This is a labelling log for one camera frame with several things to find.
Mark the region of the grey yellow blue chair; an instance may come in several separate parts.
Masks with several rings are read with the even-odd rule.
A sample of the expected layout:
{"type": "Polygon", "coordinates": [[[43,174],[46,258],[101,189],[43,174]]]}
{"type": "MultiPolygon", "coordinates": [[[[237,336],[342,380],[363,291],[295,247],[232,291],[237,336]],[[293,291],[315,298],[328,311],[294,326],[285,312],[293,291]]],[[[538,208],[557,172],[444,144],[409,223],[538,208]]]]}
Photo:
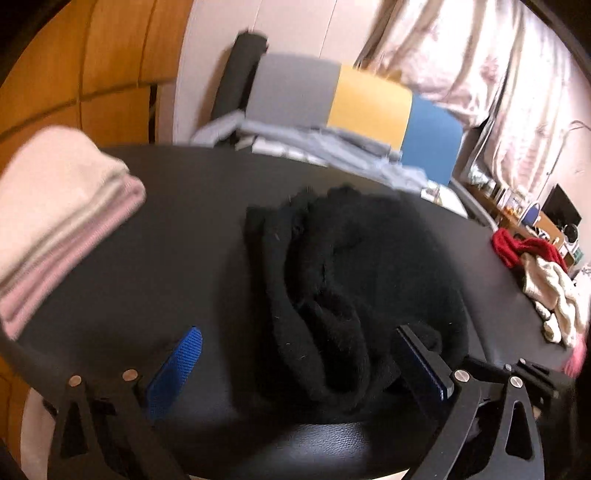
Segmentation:
{"type": "MultiPolygon", "coordinates": [[[[496,226],[453,177],[464,137],[460,121],[399,83],[331,60],[270,53],[265,36],[243,31],[231,47],[209,122],[235,110],[259,122],[342,128],[387,143],[403,152],[405,166],[427,174],[429,186],[419,193],[423,198],[496,226]]],[[[233,134],[216,145],[222,143],[329,167],[253,137],[233,134]]]]}

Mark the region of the red and cream knit sweater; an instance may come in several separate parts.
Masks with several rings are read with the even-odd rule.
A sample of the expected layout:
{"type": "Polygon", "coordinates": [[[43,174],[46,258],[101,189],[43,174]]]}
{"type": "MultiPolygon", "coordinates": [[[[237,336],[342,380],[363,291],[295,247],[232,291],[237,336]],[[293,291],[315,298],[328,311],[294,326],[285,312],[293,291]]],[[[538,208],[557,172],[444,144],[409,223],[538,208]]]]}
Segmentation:
{"type": "Polygon", "coordinates": [[[558,250],[546,240],[518,240],[500,228],[491,244],[532,301],[545,339],[568,348],[579,346],[590,324],[590,278],[579,274],[572,279],[558,250]]]}

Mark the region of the black monitor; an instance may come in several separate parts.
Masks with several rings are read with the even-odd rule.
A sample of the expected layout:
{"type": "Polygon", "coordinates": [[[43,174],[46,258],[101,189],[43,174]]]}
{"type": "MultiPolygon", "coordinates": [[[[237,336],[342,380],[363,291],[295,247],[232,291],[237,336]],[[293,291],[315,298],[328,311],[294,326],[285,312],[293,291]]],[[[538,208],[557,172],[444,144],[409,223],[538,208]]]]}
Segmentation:
{"type": "Polygon", "coordinates": [[[551,190],[542,211],[559,229],[568,225],[578,226],[582,220],[580,213],[559,184],[551,190]]]}

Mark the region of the wooden side table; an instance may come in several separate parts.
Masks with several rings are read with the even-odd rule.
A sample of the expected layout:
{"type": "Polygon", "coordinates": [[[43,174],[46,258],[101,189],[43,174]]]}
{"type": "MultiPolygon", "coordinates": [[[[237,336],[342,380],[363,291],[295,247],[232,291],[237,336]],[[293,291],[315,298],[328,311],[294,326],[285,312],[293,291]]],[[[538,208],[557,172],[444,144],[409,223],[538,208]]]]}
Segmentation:
{"type": "Polygon", "coordinates": [[[514,237],[544,238],[558,250],[563,247],[565,242],[564,234],[543,211],[539,213],[534,226],[527,227],[505,208],[498,207],[482,190],[472,185],[467,185],[467,189],[491,215],[497,225],[509,230],[514,237]]]}

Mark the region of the light grey hoodie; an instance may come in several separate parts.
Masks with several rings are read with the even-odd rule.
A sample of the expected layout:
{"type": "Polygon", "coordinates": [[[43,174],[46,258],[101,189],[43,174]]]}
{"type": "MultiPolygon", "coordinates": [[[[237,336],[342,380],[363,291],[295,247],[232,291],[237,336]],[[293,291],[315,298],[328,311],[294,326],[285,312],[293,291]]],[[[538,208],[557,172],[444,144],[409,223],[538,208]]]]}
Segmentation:
{"type": "Polygon", "coordinates": [[[422,168],[403,164],[402,151],[342,128],[273,125],[249,119],[242,110],[235,110],[198,129],[189,142],[194,146],[213,147],[233,134],[279,144],[288,151],[301,152],[304,158],[314,157],[329,167],[393,189],[419,194],[429,186],[422,168]]]}

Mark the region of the pink floral curtain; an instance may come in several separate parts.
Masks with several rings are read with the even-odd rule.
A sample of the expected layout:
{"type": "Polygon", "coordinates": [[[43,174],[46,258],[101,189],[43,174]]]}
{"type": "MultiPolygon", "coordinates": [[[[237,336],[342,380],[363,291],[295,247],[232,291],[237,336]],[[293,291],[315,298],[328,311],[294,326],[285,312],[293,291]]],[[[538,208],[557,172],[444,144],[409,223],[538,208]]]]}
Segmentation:
{"type": "Polygon", "coordinates": [[[542,193],[570,113],[574,56],[522,1],[394,1],[358,58],[485,129],[481,161],[502,187],[542,193]]]}

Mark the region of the black knit sweater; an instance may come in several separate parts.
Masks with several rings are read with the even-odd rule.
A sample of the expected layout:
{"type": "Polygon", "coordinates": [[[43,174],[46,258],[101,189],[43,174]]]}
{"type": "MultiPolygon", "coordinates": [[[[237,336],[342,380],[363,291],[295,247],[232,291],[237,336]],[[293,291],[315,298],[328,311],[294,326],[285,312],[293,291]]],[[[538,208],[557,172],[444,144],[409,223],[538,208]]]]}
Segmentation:
{"type": "Polygon", "coordinates": [[[470,315],[416,201],[342,186],[246,209],[247,406],[301,423],[369,417],[404,391],[394,345],[401,326],[460,365],[470,315]]]}

